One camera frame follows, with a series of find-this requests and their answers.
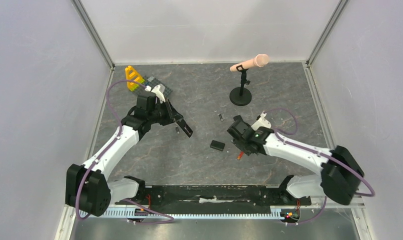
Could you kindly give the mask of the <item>black orange AAA battery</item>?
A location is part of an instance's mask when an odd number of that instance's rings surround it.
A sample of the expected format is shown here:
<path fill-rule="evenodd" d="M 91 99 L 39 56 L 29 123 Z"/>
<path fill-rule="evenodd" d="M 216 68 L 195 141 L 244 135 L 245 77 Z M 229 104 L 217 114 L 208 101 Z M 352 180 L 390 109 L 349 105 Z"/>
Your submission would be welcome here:
<path fill-rule="evenodd" d="M 241 151 L 241 152 L 239 153 L 239 155 L 237 156 L 237 160 L 240 160 L 240 159 L 243 157 L 244 154 L 245 154 L 245 153 L 244 153 L 243 151 Z"/>

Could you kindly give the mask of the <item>black remote with buttons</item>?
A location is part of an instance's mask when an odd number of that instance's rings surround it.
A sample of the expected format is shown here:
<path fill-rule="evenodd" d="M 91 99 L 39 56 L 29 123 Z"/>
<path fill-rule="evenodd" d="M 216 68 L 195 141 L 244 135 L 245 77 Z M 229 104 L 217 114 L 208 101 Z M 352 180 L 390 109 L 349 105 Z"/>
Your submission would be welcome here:
<path fill-rule="evenodd" d="M 177 125 L 181 128 L 181 130 L 189 137 L 191 138 L 194 131 L 192 128 L 187 124 L 187 122 L 184 119 L 180 119 L 177 122 Z"/>

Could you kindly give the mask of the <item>black battery cover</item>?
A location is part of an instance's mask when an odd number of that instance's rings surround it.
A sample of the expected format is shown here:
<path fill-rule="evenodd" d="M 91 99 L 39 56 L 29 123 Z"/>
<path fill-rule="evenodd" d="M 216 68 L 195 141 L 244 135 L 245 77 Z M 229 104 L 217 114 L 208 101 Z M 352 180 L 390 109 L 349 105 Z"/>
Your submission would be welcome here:
<path fill-rule="evenodd" d="M 209 147 L 222 152 L 225 149 L 225 145 L 223 142 L 212 140 Z"/>

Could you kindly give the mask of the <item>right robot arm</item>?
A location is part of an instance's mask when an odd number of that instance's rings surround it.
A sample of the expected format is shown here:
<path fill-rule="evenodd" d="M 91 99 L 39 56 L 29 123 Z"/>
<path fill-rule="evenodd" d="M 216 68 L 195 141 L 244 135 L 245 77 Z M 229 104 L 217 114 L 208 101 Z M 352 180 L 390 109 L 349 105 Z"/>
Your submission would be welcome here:
<path fill-rule="evenodd" d="M 248 124 L 241 116 L 227 129 L 232 143 L 244 154 L 262 154 L 277 157 L 310 170 L 307 176 L 292 176 L 278 190 L 278 198 L 284 204 L 310 196 L 324 196 L 335 203 L 347 206 L 351 203 L 364 177 L 350 151 L 343 146 L 334 149 L 312 146 L 283 136 L 265 114 L 255 123 Z"/>

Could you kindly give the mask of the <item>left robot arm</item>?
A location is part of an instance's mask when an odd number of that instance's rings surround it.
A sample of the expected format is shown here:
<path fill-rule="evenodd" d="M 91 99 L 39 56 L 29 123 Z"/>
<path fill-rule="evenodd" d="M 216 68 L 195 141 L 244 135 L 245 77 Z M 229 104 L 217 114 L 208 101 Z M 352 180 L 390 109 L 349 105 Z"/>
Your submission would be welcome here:
<path fill-rule="evenodd" d="M 74 207 L 77 216 L 83 211 L 88 216 L 100 217 L 110 205 L 124 199 L 134 204 L 145 201 L 143 180 L 127 176 L 109 183 L 108 179 L 125 154 L 155 124 L 176 124 L 188 137 L 194 132 L 160 91 L 139 94 L 136 105 L 119 121 L 115 133 L 103 147 L 81 165 L 72 164 L 67 169 L 65 204 Z"/>

